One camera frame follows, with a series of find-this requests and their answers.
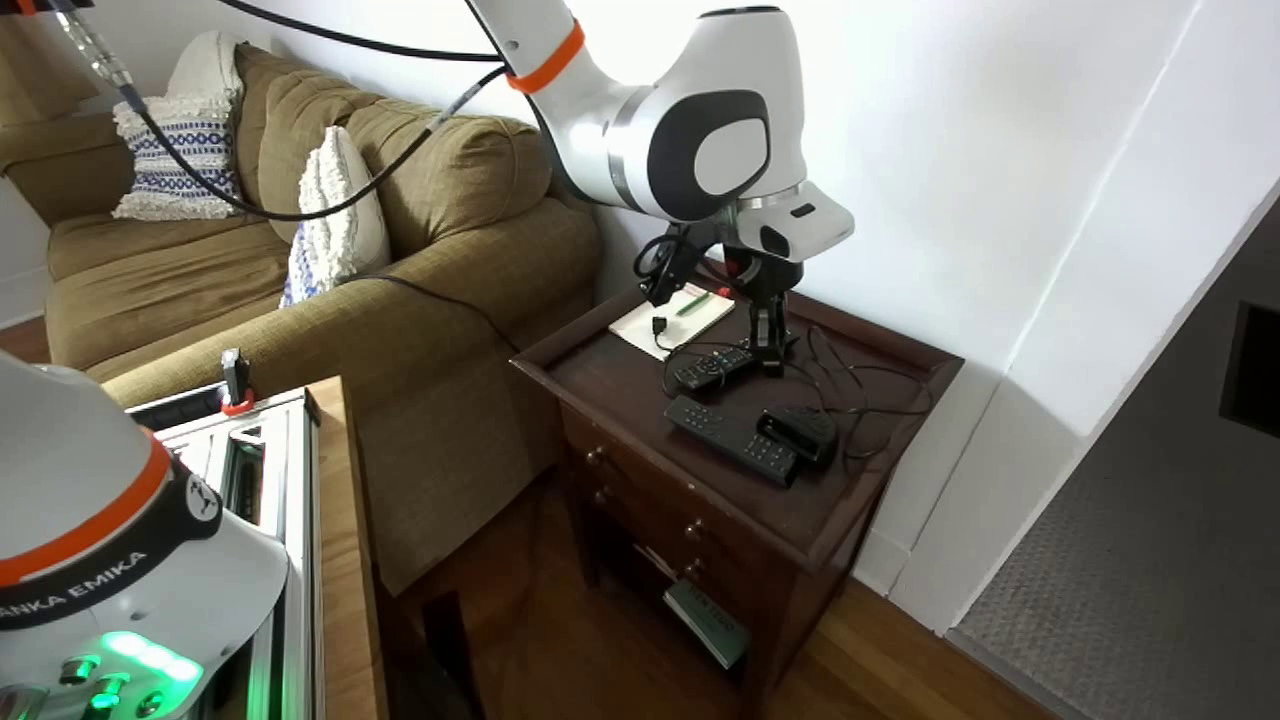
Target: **drawer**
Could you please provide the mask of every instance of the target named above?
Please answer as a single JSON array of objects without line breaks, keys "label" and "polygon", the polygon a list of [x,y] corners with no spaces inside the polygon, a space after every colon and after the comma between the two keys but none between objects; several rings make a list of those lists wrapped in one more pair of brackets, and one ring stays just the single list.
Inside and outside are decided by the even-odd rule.
[{"label": "drawer", "polygon": [[604,429],[563,412],[563,440],[582,468],[574,483],[675,576],[695,579],[733,617],[751,619],[777,556],[701,487],[658,472]]}]

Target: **black cable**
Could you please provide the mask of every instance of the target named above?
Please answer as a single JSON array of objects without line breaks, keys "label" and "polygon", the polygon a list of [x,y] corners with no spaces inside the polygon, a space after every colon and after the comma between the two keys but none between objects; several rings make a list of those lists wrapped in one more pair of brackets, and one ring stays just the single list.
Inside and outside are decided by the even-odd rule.
[{"label": "black cable", "polygon": [[358,193],[350,193],[349,199],[341,205],[327,205],[318,212],[270,212],[270,208],[256,208],[256,205],[242,205],[239,197],[229,197],[224,189],[217,189],[208,177],[200,177],[176,147],[172,140],[162,138],[162,127],[156,123],[156,118],[148,113],[143,98],[133,88],[133,84],[120,84],[120,98],[123,103],[148,123],[148,132],[156,138],[156,146],[176,160],[176,167],[184,167],[202,193],[213,193],[217,199],[246,212],[246,215],[259,215],[259,222],[318,222],[318,215],[332,215],[332,212],[342,212],[350,205],[358,205],[366,193],[374,193],[401,165],[409,165],[409,158],[414,147],[425,147],[425,140],[436,138],[439,123],[449,123],[480,88],[487,88],[497,76],[504,76],[504,69],[491,69],[483,71],[465,98],[457,98],[425,132],[414,132],[414,140],[386,165],[380,167]]},{"label": "black cable", "polygon": [[516,343],[480,303],[469,303],[469,299],[460,299],[460,296],[449,296],[449,291],[413,286],[413,280],[404,280],[404,277],[354,277],[354,280],[384,280],[384,286],[409,290],[409,291],[414,291],[414,296],[427,296],[427,299],[465,310],[465,314],[480,315],[480,320],[487,324],[487,332],[491,332],[509,351],[520,351],[520,343]]},{"label": "black cable", "polygon": [[504,64],[504,58],[497,58],[497,52],[439,52],[439,47],[384,43],[384,42],[366,42],[366,38],[349,38],[349,32],[334,32],[334,29],[303,25],[303,21],[293,21],[293,17],[276,17],[276,11],[262,11],[256,5],[239,5],[239,0],[224,0],[224,5],[234,10],[234,11],[259,17],[269,25],[284,25],[284,29],[309,32],[309,38],[323,38],[323,42],[366,47],[366,52],[384,52],[384,58],[449,62],[449,64]]}]

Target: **throw pillow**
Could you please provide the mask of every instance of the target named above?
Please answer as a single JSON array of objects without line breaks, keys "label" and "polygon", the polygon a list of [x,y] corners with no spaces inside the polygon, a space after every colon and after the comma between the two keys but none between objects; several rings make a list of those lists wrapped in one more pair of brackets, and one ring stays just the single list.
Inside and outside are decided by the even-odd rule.
[{"label": "throw pillow", "polygon": [[[166,146],[218,193],[234,193],[229,158],[233,102],[224,98],[148,98],[143,102]],[[116,132],[133,154],[133,189],[116,205],[116,222],[218,222],[233,205],[191,182],[153,138],[153,127],[120,102]]]},{"label": "throw pillow", "polygon": [[[296,205],[299,212],[318,212],[342,205],[366,185],[366,167],[349,127],[323,127],[318,147],[309,154]],[[374,271],[386,264],[386,223],[374,193],[358,205],[303,222],[293,233],[288,249],[288,286],[280,303],[299,303],[318,296],[350,277]]]},{"label": "throw pillow", "polygon": [[234,38],[200,32],[176,58],[162,98],[239,98]]}]

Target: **nightstand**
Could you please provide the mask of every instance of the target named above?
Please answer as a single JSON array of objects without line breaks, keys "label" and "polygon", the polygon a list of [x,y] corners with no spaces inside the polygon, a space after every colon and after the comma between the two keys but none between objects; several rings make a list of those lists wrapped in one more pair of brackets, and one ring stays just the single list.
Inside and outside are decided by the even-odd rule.
[{"label": "nightstand", "polygon": [[[588,579],[625,576],[658,612],[672,586],[695,586],[746,633],[746,654],[725,675],[738,687],[742,718],[760,718],[847,579],[894,462],[961,361],[788,296],[788,370],[757,371],[707,401],[742,422],[812,412],[835,429],[831,464],[777,487],[662,422],[675,393],[662,366],[608,332],[637,303],[641,291],[612,296],[510,366],[559,406],[554,478]],[[733,310],[678,351],[711,351],[742,332],[746,314]]]}]

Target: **beige couch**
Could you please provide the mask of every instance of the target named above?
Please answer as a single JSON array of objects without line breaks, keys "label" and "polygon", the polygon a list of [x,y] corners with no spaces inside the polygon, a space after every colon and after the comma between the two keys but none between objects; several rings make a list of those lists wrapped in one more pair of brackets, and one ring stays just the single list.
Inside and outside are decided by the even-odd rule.
[{"label": "beige couch", "polygon": [[[323,123],[384,167],[427,113],[309,64],[239,47],[233,154],[246,197],[296,208]],[[547,462],[547,409],[509,370],[591,299],[591,212],[551,189],[545,138],[516,122],[449,122],[384,189],[392,280],[350,280],[296,310],[288,223],[110,222],[129,154],[107,118],[0,132],[0,167],[52,223],[47,343],[120,406],[217,382],[224,348],[259,397],[342,376],[380,579],[404,593],[483,527]]]}]

